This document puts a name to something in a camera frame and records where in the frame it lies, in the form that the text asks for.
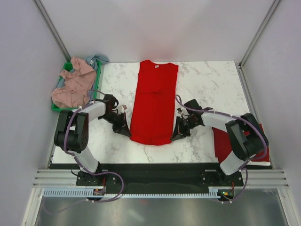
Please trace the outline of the bright red t shirt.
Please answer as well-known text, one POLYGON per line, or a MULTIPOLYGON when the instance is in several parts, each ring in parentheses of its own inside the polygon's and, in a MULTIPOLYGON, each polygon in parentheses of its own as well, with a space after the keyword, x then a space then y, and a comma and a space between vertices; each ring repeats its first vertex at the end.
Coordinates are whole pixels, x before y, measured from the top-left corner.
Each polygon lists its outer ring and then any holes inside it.
POLYGON ((140 63, 130 122, 132 141, 144 145, 171 143, 178 70, 173 63, 140 63))

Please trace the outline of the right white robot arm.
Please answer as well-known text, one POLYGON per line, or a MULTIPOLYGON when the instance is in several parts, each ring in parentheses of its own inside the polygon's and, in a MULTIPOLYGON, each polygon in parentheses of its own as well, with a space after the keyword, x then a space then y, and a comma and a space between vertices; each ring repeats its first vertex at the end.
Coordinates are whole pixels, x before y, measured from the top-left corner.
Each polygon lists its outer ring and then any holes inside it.
POLYGON ((242 170, 250 161, 267 155, 268 139, 253 114, 235 116, 210 107, 202 108, 195 99, 185 104, 179 95, 175 99, 187 110, 188 115, 176 117, 171 141, 189 137, 190 130, 197 126, 216 128, 228 134, 231 152, 220 163, 221 170, 215 174, 218 184, 227 185, 232 180, 232 174, 242 170))

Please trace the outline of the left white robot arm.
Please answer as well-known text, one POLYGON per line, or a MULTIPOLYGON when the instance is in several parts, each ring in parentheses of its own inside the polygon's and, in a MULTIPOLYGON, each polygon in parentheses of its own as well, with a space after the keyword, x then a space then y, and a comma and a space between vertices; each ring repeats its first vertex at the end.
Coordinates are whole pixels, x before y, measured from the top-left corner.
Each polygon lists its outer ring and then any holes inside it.
POLYGON ((103 181, 103 173, 99 161, 88 148, 89 123, 95 119, 103 119, 112 125, 114 133, 131 137, 126 113, 118 110, 118 105, 114 95, 105 94, 103 99, 92 100, 78 109, 62 110, 59 113, 54 144, 74 158, 93 185, 99 185, 103 181))

